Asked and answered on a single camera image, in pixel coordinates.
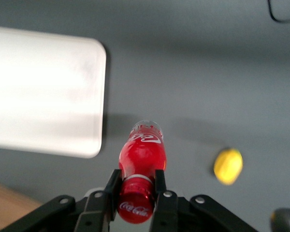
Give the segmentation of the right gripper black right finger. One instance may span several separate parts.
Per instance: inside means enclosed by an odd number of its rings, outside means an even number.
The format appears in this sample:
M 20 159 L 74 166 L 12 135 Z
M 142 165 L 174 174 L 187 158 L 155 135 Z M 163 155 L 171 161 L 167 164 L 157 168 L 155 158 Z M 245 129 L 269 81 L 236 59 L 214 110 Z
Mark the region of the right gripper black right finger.
M 177 194 L 168 190 L 164 170 L 155 171 L 156 207 L 151 219 L 150 232 L 178 231 Z

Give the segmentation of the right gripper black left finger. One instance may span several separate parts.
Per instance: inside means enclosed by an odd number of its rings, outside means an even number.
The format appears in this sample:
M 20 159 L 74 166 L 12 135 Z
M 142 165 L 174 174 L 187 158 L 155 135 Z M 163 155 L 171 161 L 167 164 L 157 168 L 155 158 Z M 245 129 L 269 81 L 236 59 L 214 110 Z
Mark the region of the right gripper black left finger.
M 122 185 L 122 171 L 115 169 L 106 187 L 92 192 L 85 204 L 84 211 L 79 215 L 75 232 L 108 232 L 110 222 L 116 217 L 116 208 Z

